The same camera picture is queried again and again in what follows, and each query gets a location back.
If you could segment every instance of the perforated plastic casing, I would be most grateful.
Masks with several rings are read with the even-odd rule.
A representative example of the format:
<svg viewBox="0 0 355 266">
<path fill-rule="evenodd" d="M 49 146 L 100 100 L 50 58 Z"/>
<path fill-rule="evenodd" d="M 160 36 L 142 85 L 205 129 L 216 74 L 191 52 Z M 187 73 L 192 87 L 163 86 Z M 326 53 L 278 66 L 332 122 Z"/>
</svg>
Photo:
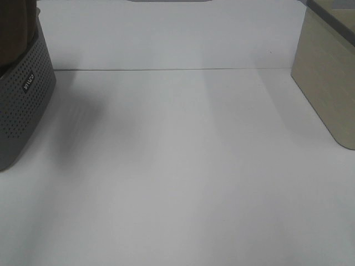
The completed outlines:
<svg viewBox="0 0 355 266">
<path fill-rule="evenodd" d="M 26 52 L 0 78 L 0 171 L 20 154 L 50 100 L 55 75 L 39 20 Z"/>
</svg>

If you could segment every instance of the beige box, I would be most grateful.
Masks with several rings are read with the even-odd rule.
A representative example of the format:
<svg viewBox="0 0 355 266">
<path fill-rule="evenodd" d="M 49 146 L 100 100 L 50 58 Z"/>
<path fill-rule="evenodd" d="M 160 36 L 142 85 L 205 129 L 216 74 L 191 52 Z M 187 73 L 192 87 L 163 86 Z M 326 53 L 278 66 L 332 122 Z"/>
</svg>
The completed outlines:
<svg viewBox="0 0 355 266">
<path fill-rule="evenodd" d="M 355 150 L 355 47 L 310 8 L 292 77 L 334 139 Z"/>
</svg>

